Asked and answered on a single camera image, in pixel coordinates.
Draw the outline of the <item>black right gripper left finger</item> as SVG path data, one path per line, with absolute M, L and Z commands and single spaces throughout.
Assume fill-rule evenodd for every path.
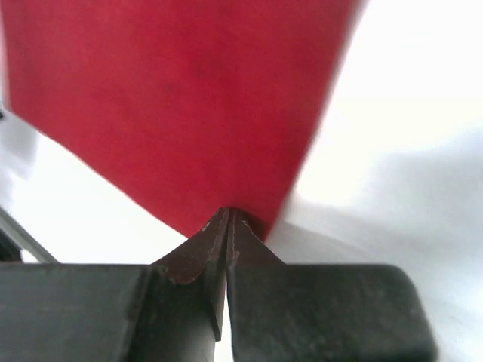
M 3 361 L 211 361 L 229 211 L 151 265 L 1 261 Z

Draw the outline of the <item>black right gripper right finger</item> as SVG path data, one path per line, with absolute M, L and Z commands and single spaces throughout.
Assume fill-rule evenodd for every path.
M 434 361 L 411 279 L 378 264 L 287 264 L 231 210 L 227 298 L 236 361 Z

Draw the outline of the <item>red t shirt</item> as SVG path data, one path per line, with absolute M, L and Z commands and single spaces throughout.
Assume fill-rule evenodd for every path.
M 183 235 L 265 238 L 358 1 L 3 1 L 11 111 Z

